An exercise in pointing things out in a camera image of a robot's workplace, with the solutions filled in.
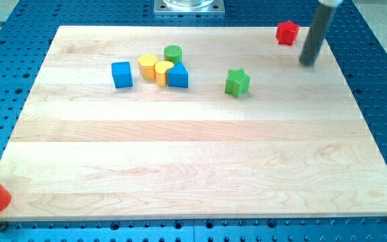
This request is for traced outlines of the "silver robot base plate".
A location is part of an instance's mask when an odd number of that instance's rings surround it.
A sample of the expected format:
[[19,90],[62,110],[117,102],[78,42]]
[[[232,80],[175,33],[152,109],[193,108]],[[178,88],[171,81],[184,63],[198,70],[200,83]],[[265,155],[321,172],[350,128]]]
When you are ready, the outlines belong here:
[[224,0],[154,0],[153,9],[158,15],[225,12]]

